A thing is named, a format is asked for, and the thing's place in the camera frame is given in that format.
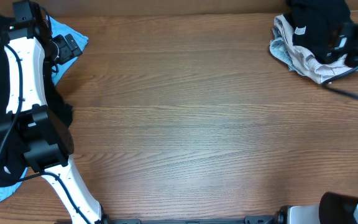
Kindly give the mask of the black t-shirt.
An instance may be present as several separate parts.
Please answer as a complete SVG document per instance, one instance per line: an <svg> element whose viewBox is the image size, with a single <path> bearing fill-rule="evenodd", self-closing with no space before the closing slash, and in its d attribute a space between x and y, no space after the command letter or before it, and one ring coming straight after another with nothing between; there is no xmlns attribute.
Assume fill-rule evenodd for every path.
<svg viewBox="0 0 358 224"><path fill-rule="evenodd" d="M287 0L291 11L285 19L294 28L293 44L308 49L319 63L337 61L329 41L344 22L351 22L351 12L345 0Z"/></svg>

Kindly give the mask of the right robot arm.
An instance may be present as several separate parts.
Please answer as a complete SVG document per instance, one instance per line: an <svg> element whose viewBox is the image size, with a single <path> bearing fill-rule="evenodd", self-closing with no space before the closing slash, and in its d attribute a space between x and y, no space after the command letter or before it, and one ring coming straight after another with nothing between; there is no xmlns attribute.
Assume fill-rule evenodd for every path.
<svg viewBox="0 0 358 224"><path fill-rule="evenodd" d="M345 65L351 69L332 77L321 86L325 90L358 100L358 95L330 86L358 70L358 24L344 23L334 38L333 52L346 54ZM358 197L326 192L317 205L284 206L266 223L358 223Z"/></svg>

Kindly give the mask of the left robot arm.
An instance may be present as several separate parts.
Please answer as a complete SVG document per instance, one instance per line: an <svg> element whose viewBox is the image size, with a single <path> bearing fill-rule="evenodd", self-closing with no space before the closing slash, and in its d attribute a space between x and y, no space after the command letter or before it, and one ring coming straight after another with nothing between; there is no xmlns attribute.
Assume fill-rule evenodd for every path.
<svg viewBox="0 0 358 224"><path fill-rule="evenodd" d="M52 37L49 21L20 16L2 32L9 63L9 101L0 122L0 179L23 182L6 174L3 157L12 152L20 163L43 177L67 208L72 223L109 223L74 163L68 127L48 106L44 71L82 54L73 36Z"/></svg>

